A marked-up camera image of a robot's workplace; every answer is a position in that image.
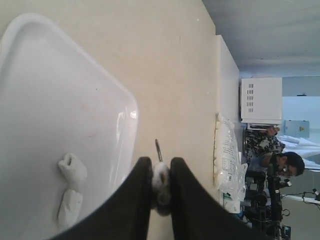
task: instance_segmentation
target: man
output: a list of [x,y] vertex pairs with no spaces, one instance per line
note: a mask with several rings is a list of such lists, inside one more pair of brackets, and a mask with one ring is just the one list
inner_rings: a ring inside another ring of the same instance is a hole
[[263,132],[254,130],[248,134],[247,142],[251,144],[248,147],[252,151],[248,170],[267,172],[272,154],[276,153],[279,174],[285,177],[299,176],[305,170],[304,160],[295,152],[282,153],[285,145],[275,137],[278,131],[279,128],[270,127]]

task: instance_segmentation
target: white tray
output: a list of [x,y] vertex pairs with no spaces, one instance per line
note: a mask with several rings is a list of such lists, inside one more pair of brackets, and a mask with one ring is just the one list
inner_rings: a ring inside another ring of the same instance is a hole
[[46,239],[67,187],[58,161],[87,167],[81,220],[130,172],[137,102],[43,16],[18,16],[0,47],[0,239]]

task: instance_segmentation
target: plastic bag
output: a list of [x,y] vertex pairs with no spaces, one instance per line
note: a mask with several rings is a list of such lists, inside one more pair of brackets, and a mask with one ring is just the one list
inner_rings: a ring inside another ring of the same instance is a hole
[[233,200],[241,201],[245,193],[245,172],[241,166],[234,128],[231,121],[218,114],[214,138],[214,183]]

